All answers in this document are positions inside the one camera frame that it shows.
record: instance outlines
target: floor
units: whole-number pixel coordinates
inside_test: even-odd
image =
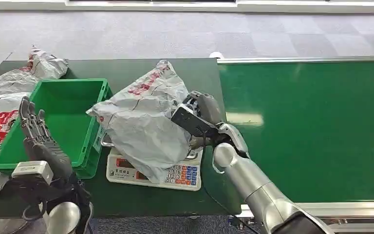
[[[374,16],[0,12],[0,63],[31,44],[67,59],[374,56]],[[93,220],[101,234],[243,233],[226,216]],[[37,222],[25,234],[43,233]]]

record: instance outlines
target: green plastic crate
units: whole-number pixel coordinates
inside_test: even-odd
[[[106,79],[56,79],[37,84],[30,100],[36,111],[45,110],[45,121],[52,137],[71,159],[78,178],[94,177],[101,153],[104,129],[85,111],[112,95]],[[29,158],[19,118],[0,148],[0,171],[11,174],[16,165]]]

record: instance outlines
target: green table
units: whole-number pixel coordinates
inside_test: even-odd
[[[189,90],[213,94],[224,112],[216,59],[169,61]],[[71,60],[70,69],[63,78],[106,78],[115,93],[154,68],[157,62],[158,59]],[[0,65],[0,75],[24,65],[23,61],[4,61]],[[103,149],[95,177],[85,180],[93,196],[95,217],[225,214],[203,189],[191,192],[108,182],[105,174],[108,153],[108,148]],[[212,168],[210,147],[202,164],[202,181],[210,194],[231,212],[241,212],[240,199],[232,184]],[[7,186],[1,191],[0,218],[19,217],[24,207]]]
[[[218,64],[227,120],[284,194],[321,218],[374,218],[374,58]]]

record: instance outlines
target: robotic arm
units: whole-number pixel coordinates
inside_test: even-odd
[[[217,101],[208,94],[193,91],[200,117],[184,104],[171,121],[195,137],[209,137],[216,164],[224,169],[239,194],[248,204],[263,234],[333,234],[320,219],[311,216],[287,198],[253,162],[237,128],[221,120]]]
[[[93,215],[91,195],[72,169],[71,161],[52,138],[45,112],[24,97],[19,107],[23,145],[31,161],[20,162],[10,184],[29,205],[22,218],[43,218],[47,234],[84,234]]]

